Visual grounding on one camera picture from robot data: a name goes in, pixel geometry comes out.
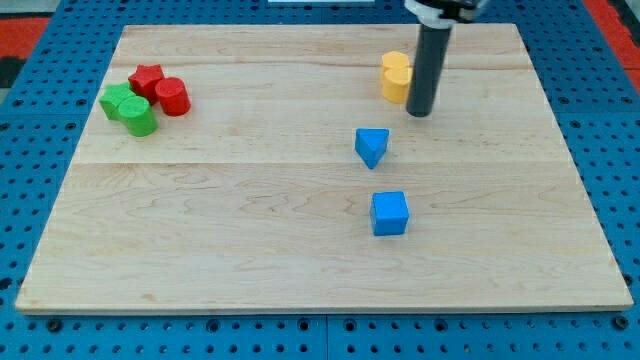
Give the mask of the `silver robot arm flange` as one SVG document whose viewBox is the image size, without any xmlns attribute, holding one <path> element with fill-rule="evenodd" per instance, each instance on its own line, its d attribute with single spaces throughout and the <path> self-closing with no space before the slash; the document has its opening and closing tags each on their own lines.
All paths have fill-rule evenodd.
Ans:
<svg viewBox="0 0 640 360">
<path fill-rule="evenodd" d="M 474 22 L 491 0 L 405 0 L 404 7 L 432 29 L 449 29 L 457 23 Z"/>
</svg>

